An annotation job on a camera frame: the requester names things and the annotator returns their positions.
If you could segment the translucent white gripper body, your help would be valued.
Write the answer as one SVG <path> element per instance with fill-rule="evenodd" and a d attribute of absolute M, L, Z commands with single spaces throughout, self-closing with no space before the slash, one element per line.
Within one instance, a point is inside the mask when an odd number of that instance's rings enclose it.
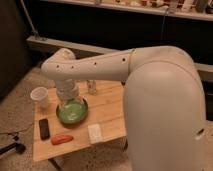
<path fill-rule="evenodd" d="M 79 95 L 79 88 L 73 79 L 56 81 L 56 94 L 60 101 L 68 101 Z"/>

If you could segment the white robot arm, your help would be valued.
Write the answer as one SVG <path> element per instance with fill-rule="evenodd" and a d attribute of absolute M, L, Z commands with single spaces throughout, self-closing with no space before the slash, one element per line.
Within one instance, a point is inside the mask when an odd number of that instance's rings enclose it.
<path fill-rule="evenodd" d="M 204 171 L 204 89 L 191 56 L 175 46 L 153 46 L 66 60 L 57 51 L 43 73 L 124 84 L 123 112 L 133 171 Z"/>

